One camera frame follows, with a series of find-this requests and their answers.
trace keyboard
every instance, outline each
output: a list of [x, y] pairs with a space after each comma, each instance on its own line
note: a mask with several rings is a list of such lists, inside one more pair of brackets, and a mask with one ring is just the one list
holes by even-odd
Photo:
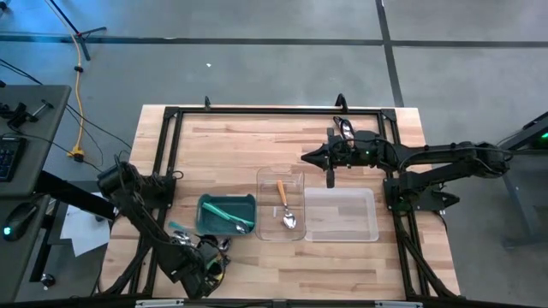
[[0, 140], [0, 182], [9, 182], [14, 177], [27, 140], [19, 137], [2, 137]]

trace clear plastic container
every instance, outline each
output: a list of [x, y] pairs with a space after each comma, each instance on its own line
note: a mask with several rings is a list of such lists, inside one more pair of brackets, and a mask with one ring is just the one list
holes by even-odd
[[307, 188], [305, 200], [307, 240], [378, 240], [375, 198], [371, 189]]
[[[283, 202], [277, 190], [281, 180], [289, 211], [295, 215], [295, 228], [283, 224]], [[262, 168], [257, 173], [257, 237], [261, 240], [302, 240], [307, 233], [304, 198], [305, 175], [290, 167]]]

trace white paper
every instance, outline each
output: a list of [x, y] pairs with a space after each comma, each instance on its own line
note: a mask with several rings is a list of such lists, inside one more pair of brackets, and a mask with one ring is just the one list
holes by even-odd
[[[102, 197], [100, 192], [93, 193]], [[95, 215], [69, 205], [61, 229], [61, 239], [71, 239], [76, 257], [109, 242], [110, 228], [106, 219], [95, 220]]]

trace yellow cable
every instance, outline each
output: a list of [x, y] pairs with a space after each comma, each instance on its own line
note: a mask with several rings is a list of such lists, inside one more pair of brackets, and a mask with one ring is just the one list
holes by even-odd
[[[76, 51], [78, 52], [78, 67], [81, 67], [80, 46], [76, 42], [76, 38], [74, 38], [74, 35], [72, 34], [72, 31], [69, 28], [69, 25], [67, 25], [65, 20], [59, 15], [59, 13], [57, 13], [55, 9], [53, 9], [51, 4], [47, 0], [44, 0], [44, 2], [50, 7], [51, 11], [57, 16], [57, 18], [63, 24], [65, 29], [67, 29], [68, 35], [70, 35], [70, 38], [72, 39], [74, 43], [74, 47], [76, 47]], [[82, 117], [80, 118], [80, 131], [78, 132], [78, 140], [76, 141], [76, 145], [74, 145], [73, 151], [80, 151], [83, 154], [80, 148], [80, 143], [82, 140], [82, 132], [84, 130], [84, 119], [83, 119], [84, 110], [82, 108], [82, 102], [80, 100], [80, 72], [78, 71], [76, 71], [76, 86], [74, 89], [74, 93], [76, 95], [76, 101], [78, 102], [78, 108], [80, 109], [80, 114], [82, 115]]]

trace computer mouse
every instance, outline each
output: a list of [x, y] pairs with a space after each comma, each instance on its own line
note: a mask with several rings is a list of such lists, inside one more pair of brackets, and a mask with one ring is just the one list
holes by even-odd
[[2, 235], [7, 241], [20, 239], [28, 229], [28, 225], [33, 220], [38, 211], [38, 206], [34, 203], [22, 203], [17, 205], [9, 213], [8, 218], [3, 224]]

